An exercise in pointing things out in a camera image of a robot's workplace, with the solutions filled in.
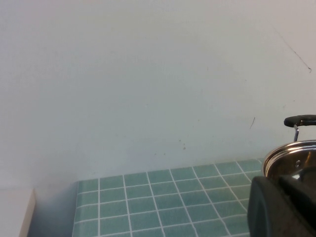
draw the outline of wall mark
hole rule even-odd
[[[301,58],[300,55],[298,55],[297,52],[295,52],[295,50],[288,44],[288,42],[285,41],[285,39],[283,38],[283,36],[276,30],[276,28],[274,28],[274,26],[272,26],[273,29],[276,31],[276,33],[280,36],[280,38],[283,40],[283,42],[289,47],[289,49],[291,49],[292,52],[294,52],[296,54],[297,57],[299,57],[299,59],[304,63],[304,65],[309,69],[310,73],[312,72],[312,69],[305,63],[305,61]]]
[[[252,124],[250,125],[249,129],[251,129],[251,127],[253,126],[253,123],[255,122],[255,119],[256,119],[256,117],[253,118]]]

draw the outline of tiled backsplash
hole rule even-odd
[[[80,181],[73,237],[248,237],[250,184],[261,162]]]

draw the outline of stainless steel pot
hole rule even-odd
[[[300,172],[307,167],[316,167],[316,140],[298,142],[299,126],[316,125],[316,115],[288,117],[284,125],[294,127],[294,142],[271,151],[262,165],[264,176],[276,179],[280,175],[300,178]]]

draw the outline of pot handle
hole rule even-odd
[[[316,115],[297,115],[284,120],[284,125],[295,128],[294,142],[298,139],[299,126],[316,125]]]

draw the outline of black lid handle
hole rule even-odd
[[[316,115],[298,115],[288,117],[284,120],[284,125],[288,127],[316,125]]]

